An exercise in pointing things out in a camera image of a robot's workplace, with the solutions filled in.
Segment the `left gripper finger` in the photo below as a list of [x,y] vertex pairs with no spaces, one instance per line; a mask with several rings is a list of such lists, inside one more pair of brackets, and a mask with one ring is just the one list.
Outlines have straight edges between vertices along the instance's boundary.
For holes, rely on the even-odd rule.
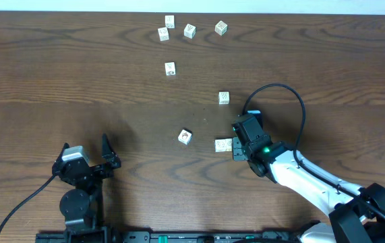
[[60,164],[62,164],[62,162],[63,162],[63,159],[62,159],[63,153],[64,153],[65,150],[68,149],[68,148],[69,148],[69,144],[68,144],[68,143],[65,143],[65,144],[63,145],[63,148],[61,149],[61,152],[60,152],[59,156],[57,157],[57,159],[56,159],[56,161],[55,161],[55,165],[56,165],[56,166],[59,166]]
[[117,169],[121,167],[121,160],[117,156],[117,153],[112,149],[106,134],[102,135],[102,158],[113,169]]

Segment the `yellow-sided wooden block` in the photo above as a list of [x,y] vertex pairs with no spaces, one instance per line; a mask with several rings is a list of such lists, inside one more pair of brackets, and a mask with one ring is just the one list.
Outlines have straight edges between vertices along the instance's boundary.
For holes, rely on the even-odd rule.
[[227,138],[225,140],[225,150],[226,152],[232,151],[233,148],[233,139],[232,138]]

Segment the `blue-sided smiley wooden block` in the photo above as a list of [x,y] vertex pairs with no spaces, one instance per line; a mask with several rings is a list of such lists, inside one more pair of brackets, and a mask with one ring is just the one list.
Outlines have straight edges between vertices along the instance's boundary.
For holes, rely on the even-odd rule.
[[226,146],[226,140],[225,139],[218,139],[214,141],[214,147],[215,147],[215,152],[225,152],[227,149]]

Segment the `wooden block mid table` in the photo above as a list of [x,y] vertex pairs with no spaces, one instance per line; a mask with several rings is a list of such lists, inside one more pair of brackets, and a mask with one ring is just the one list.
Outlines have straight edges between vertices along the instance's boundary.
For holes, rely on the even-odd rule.
[[227,91],[218,93],[218,104],[219,105],[228,105],[230,102],[230,94]]

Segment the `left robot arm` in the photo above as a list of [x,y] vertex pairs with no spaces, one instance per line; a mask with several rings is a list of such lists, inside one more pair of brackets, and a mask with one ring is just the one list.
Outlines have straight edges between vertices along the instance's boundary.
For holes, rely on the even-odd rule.
[[65,218],[67,242],[122,242],[119,232],[104,220],[102,182],[114,176],[121,160],[112,149],[106,134],[102,135],[100,165],[89,165],[82,146],[64,144],[52,166],[52,174],[71,186],[60,200],[59,210]]

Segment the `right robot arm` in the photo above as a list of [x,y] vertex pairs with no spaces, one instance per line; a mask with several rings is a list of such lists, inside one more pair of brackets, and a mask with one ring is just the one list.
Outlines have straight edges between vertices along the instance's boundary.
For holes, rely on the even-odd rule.
[[295,147],[273,142],[255,114],[241,116],[233,131],[257,176],[292,189],[328,216],[330,233],[313,227],[304,231],[300,242],[385,242],[384,187],[374,183],[364,188],[344,181],[307,160]]

